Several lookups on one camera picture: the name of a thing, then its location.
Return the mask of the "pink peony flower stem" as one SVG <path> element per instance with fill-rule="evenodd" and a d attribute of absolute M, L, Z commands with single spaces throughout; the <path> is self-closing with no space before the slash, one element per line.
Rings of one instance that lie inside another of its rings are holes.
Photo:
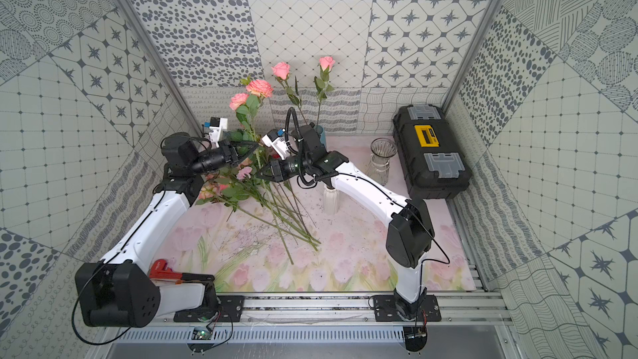
<path fill-rule="evenodd" d="M 242 78 L 240 84 L 246 91 L 235 94 L 229 106 L 243 128 L 243 141 L 257 142 L 259 148 L 237 166 L 234 187 L 238 192 L 234 199 L 241 201 L 250 196 L 270 211 L 272 220 L 268 224 L 277 230 L 285 253 L 290 258 L 292 254 L 285 238 L 290 236 L 295 240 L 303 239 L 303 224 L 299 222 L 297 211 L 290 206 L 287 197 L 282 195 L 280 189 L 272 182 L 257 177 L 257 172 L 272 159 L 269 149 L 261 143 L 262 136 L 257 131 L 256 123 L 264 101 L 273 94 L 273 88 L 264 79 L 255 79 L 251 76 Z"/>

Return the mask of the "pink rose stem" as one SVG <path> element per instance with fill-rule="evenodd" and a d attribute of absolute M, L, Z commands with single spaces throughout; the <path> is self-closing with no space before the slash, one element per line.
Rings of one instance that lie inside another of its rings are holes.
<path fill-rule="evenodd" d="M 327 99 L 327 93 L 334 90 L 330 84 L 330 74 L 335 64 L 336 61 L 333 57 L 323 57 L 319 60 L 319 75 L 314 77 L 317 90 L 317 124 L 319 124 L 321 118 L 322 103 Z"/>
<path fill-rule="evenodd" d="M 291 82 L 290 65 L 284 61 L 281 61 L 272 67 L 272 74 L 274 75 L 276 81 L 284 89 L 290 102 L 294 104 L 294 106 L 298 109 L 299 114 L 302 116 L 302 119 L 307 122 L 307 118 L 305 117 L 305 113 L 302 109 L 302 96 L 299 93 L 297 78 L 294 77 L 293 82 Z"/>

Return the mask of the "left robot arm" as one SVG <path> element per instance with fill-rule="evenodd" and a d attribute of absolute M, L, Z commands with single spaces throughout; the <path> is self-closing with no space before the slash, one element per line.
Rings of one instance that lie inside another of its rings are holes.
<path fill-rule="evenodd" d="M 160 315 L 198 309 L 221 316 L 214 277 L 187 274 L 172 284 L 151 279 L 156 252 L 176 222 L 194 204 L 203 176 L 236 167 L 259 147 L 253 141 L 222 140 L 217 145 L 186 132 L 159 144 L 166 163 L 151 203 L 125 236 L 99 261 L 83 264 L 75 275 L 73 314 L 88 327 L 142 328 Z"/>

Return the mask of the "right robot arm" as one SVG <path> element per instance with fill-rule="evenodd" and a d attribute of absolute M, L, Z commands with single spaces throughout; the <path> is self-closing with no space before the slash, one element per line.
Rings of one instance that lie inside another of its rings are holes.
<path fill-rule="evenodd" d="M 279 183 L 297 177 L 307 187 L 323 183 L 347 194 L 385 223 L 385 248 L 399 267 L 395 305 L 403 318 L 415 319 L 425 302 L 423 265 L 433 261 L 428 252 L 439 244 L 425 201 L 408 199 L 373 181 L 342 153 L 328 151 L 312 126 L 292 134 L 272 130 L 261 141 L 279 158 L 258 172 L 260 179 Z"/>

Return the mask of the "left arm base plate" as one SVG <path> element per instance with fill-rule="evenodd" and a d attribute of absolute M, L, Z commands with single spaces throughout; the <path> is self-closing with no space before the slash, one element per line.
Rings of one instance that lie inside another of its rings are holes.
<path fill-rule="evenodd" d="M 215 319 L 221 316 L 219 322 L 240 322 L 245 299 L 243 295 L 218 296 L 217 302 L 211 305 L 204 303 L 194 309 L 176 312 L 173 321 L 177 323 L 215 322 Z"/>

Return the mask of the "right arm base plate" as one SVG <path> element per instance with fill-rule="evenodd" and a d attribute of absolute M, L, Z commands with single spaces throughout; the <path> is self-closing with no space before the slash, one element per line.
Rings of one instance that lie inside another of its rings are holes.
<path fill-rule="evenodd" d="M 377 322 L 440 322 L 442 316 L 437 297 L 422 294 L 415 302 L 405 301 L 399 294 L 371 297 L 370 306 Z"/>

